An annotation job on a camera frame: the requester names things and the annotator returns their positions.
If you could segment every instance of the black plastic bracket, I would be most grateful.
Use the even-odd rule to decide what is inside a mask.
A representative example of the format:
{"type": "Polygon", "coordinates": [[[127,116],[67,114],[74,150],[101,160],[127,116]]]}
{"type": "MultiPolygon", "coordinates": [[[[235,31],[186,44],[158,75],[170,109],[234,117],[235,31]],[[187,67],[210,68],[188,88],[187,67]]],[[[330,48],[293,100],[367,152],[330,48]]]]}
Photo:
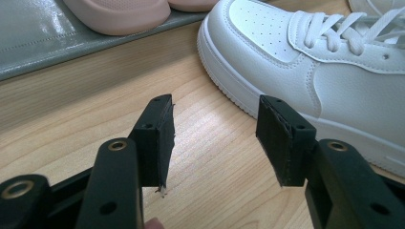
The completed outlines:
{"type": "Polygon", "coordinates": [[[404,185],[384,182],[350,144],[315,133],[286,102],[260,96],[256,136],[282,186],[308,180],[315,228],[405,228],[404,185]]]}
{"type": "Polygon", "coordinates": [[[141,188],[166,187],[173,107],[171,94],[155,97],[128,137],[100,146],[93,168],[53,187],[40,175],[0,184],[0,228],[143,228],[141,188]]]}

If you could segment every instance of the sneaker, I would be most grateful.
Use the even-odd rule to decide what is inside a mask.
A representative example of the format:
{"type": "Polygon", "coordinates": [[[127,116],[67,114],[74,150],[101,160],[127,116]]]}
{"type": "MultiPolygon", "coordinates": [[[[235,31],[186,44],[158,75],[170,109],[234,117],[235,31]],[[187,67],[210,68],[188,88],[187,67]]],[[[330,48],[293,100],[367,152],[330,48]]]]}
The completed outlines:
{"type": "Polygon", "coordinates": [[[405,7],[405,0],[349,0],[349,5],[352,11],[381,16],[388,10],[405,7]]]}
{"type": "Polygon", "coordinates": [[[198,49],[212,80],[250,115],[260,94],[281,98],[318,139],[346,141],[405,177],[403,11],[344,18],[222,0],[202,22],[198,49]]]}
{"type": "Polygon", "coordinates": [[[167,19],[166,0],[64,0],[90,29],[107,35],[128,35],[153,29],[167,19]]]}
{"type": "Polygon", "coordinates": [[[168,0],[171,8],[180,11],[210,11],[219,0],[168,0]]]}

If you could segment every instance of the shoe sole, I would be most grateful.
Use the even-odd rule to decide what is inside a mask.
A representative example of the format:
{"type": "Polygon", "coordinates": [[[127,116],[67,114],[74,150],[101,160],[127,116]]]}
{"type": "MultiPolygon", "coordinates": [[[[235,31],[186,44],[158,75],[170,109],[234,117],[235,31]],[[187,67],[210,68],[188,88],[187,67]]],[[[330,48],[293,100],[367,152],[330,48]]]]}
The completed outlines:
{"type": "MultiPolygon", "coordinates": [[[[197,48],[200,59],[212,81],[237,106],[257,118],[259,96],[264,94],[235,71],[213,44],[206,24],[209,15],[202,21],[197,48]]],[[[405,177],[405,149],[384,139],[369,135],[349,126],[300,113],[317,130],[318,139],[339,139],[352,144],[371,164],[405,177]]]]}

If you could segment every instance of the gray mat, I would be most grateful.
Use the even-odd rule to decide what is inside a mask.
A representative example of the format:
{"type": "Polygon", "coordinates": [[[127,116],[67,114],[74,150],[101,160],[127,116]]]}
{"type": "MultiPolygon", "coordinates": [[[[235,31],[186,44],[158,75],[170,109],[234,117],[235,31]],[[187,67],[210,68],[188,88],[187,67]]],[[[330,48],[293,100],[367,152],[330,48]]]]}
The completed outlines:
{"type": "Polygon", "coordinates": [[[153,30],[108,36],[88,29],[62,0],[3,0],[0,7],[0,80],[29,73],[205,18],[172,10],[153,30]]]}

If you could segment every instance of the shoe stitching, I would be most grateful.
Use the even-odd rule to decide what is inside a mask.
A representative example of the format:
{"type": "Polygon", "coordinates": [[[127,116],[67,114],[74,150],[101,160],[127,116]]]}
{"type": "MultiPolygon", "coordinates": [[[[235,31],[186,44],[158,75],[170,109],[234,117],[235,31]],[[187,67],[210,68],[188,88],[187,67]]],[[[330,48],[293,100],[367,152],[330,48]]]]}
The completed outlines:
{"type": "Polygon", "coordinates": [[[307,91],[309,93],[310,100],[312,101],[314,114],[317,117],[321,116],[322,107],[321,107],[321,101],[319,99],[319,96],[315,91],[313,79],[314,79],[314,74],[315,74],[315,68],[319,65],[320,65],[319,62],[316,62],[316,61],[311,62],[311,65],[309,67],[309,71],[307,72],[307,76],[306,76],[306,80],[305,80],[306,86],[307,86],[307,91]]]}
{"type": "MultiPolygon", "coordinates": [[[[300,13],[299,14],[299,17],[297,18],[297,19],[299,19],[298,21],[302,21],[302,18],[304,17],[304,14],[302,14],[302,13],[300,13]]],[[[291,36],[293,36],[294,37],[294,42],[293,42],[293,47],[295,47],[296,49],[298,49],[298,50],[300,50],[301,52],[303,52],[303,53],[305,53],[306,55],[308,55],[308,56],[310,56],[311,58],[314,58],[314,59],[316,59],[316,60],[319,60],[319,61],[336,61],[336,62],[338,62],[338,61],[340,61],[340,62],[347,62],[347,63],[353,63],[353,64],[355,64],[355,65],[357,65],[357,66],[359,66],[359,67],[367,67],[367,68],[369,68],[369,69],[372,69],[372,70],[376,70],[376,71],[381,71],[381,72],[384,72],[384,73],[392,73],[392,72],[395,72],[395,73],[404,73],[404,70],[402,70],[402,69],[399,69],[399,68],[397,68],[397,69],[394,69],[394,70],[386,70],[386,69],[382,69],[382,68],[376,68],[375,66],[373,66],[373,65],[369,65],[369,64],[367,64],[367,63],[364,63],[364,62],[360,62],[360,61],[355,61],[355,60],[350,60],[350,59],[346,59],[346,58],[325,58],[325,57],[318,57],[318,56],[316,56],[315,54],[313,54],[313,53],[311,53],[311,52],[309,52],[309,51],[307,51],[306,49],[303,49],[303,48],[301,48],[301,46],[298,44],[298,27],[297,27],[297,25],[295,25],[294,26],[295,28],[294,28],[294,30],[295,30],[295,35],[291,35],[291,36]]],[[[383,45],[383,44],[367,44],[367,45],[370,45],[370,46],[377,46],[377,47],[382,47],[382,48],[390,48],[390,46],[389,45],[383,45]]]]}
{"type": "Polygon", "coordinates": [[[0,53],[9,52],[9,51],[16,50],[16,49],[21,49],[21,48],[37,45],[37,44],[44,43],[44,42],[47,42],[47,41],[52,41],[52,40],[55,40],[55,39],[58,39],[58,38],[65,38],[65,37],[69,37],[69,36],[74,36],[74,35],[77,35],[77,34],[79,34],[81,32],[82,31],[72,31],[72,32],[60,34],[60,35],[57,35],[57,36],[52,36],[52,37],[48,37],[48,38],[44,38],[44,39],[40,39],[40,40],[36,40],[36,41],[27,42],[25,44],[16,45],[16,46],[13,46],[13,47],[7,47],[7,48],[5,48],[3,50],[0,50],[0,53]]]}
{"type": "MultiPolygon", "coordinates": [[[[249,46],[252,50],[254,50],[257,54],[259,54],[262,58],[264,58],[264,60],[266,60],[266,61],[268,61],[268,62],[270,62],[270,63],[272,63],[272,64],[275,64],[277,67],[279,67],[279,68],[281,68],[281,69],[292,70],[292,69],[295,69],[297,66],[299,66],[299,65],[303,62],[303,60],[306,58],[306,56],[305,56],[304,54],[300,53],[299,56],[298,56],[293,62],[291,62],[292,64],[291,64],[291,63],[288,63],[288,64],[286,64],[286,65],[280,65],[280,64],[278,64],[278,63],[274,63],[274,61],[272,61],[271,59],[269,59],[267,56],[263,55],[263,52],[257,51],[257,48],[256,48],[256,47],[254,47],[254,46],[252,46],[251,44],[245,42],[244,37],[240,36],[239,33],[238,33],[234,28],[232,28],[232,26],[230,26],[231,23],[229,23],[229,20],[228,20],[228,18],[227,18],[227,14],[226,14],[227,11],[229,11],[229,10],[227,10],[227,9],[225,8],[225,9],[224,9],[224,15],[225,15],[226,25],[228,26],[228,28],[229,28],[236,36],[238,36],[241,41],[243,41],[247,46],[249,46]]],[[[311,68],[310,68],[310,71],[307,72],[307,79],[306,79],[306,80],[308,80],[308,78],[309,78],[309,77],[311,76],[311,74],[313,73],[313,68],[314,68],[314,67],[315,67],[315,64],[312,64],[312,66],[311,66],[311,68]]],[[[315,114],[319,116],[319,115],[321,114],[321,111],[320,111],[320,101],[319,101],[319,98],[317,97],[317,94],[315,93],[315,90],[314,90],[314,88],[313,88],[313,83],[312,83],[312,82],[313,82],[312,80],[309,80],[309,82],[307,82],[307,91],[308,91],[308,93],[309,93],[309,97],[310,97],[310,100],[311,100],[312,105],[313,105],[313,110],[314,110],[315,114]]]]}

